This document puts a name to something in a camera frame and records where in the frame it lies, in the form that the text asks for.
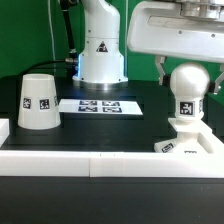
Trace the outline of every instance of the white sphere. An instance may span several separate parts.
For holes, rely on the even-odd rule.
[[[170,88],[176,98],[203,98],[209,87],[209,74],[198,63],[184,63],[171,74]]]

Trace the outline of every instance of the black tabletop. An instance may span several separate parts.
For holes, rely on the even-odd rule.
[[[0,115],[10,119],[10,136],[1,150],[153,152],[156,141],[176,135],[169,89],[157,82],[130,81],[129,87],[102,92],[75,88],[56,79],[58,99],[136,101],[143,116],[61,114],[54,129],[18,127],[20,82],[0,80]],[[223,140],[224,108],[210,97],[205,116]],[[223,179],[0,177],[0,223],[223,223]]]

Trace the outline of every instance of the green wall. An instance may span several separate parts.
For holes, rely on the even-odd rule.
[[[127,52],[127,75],[130,80],[158,80],[153,55],[130,52],[125,45],[126,4],[128,0],[107,0],[121,14],[120,51]],[[134,7],[141,0],[128,1],[128,22]],[[46,60],[52,60],[47,0],[17,0],[0,3],[0,77],[16,75],[27,67]],[[68,44],[64,21],[57,0],[51,0],[52,22],[55,36],[56,59],[68,56]],[[74,40],[78,52],[84,48],[84,13],[82,5],[70,9]],[[182,59],[169,58],[166,70],[171,73]],[[220,75],[219,65],[202,64],[215,80]],[[214,96],[224,104],[224,90]]]

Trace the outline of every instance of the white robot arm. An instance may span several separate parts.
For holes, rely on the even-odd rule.
[[[85,49],[79,55],[73,83],[108,90],[127,85],[124,57],[119,52],[120,14],[105,0],[82,0],[85,11]]]
[[[201,121],[208,72],[198,63],[185,63],[167,76],[168,56],[221,63],[222,74],[213,84],[217,93],[224,80],[224,3],[221,0],[143,1],[131,17],[130,50],[156,55],[160,84],[168,82],[176,99],[176,118],[169,118],[177,138],[155,144],[156,152],[224,152],[224,145]]]

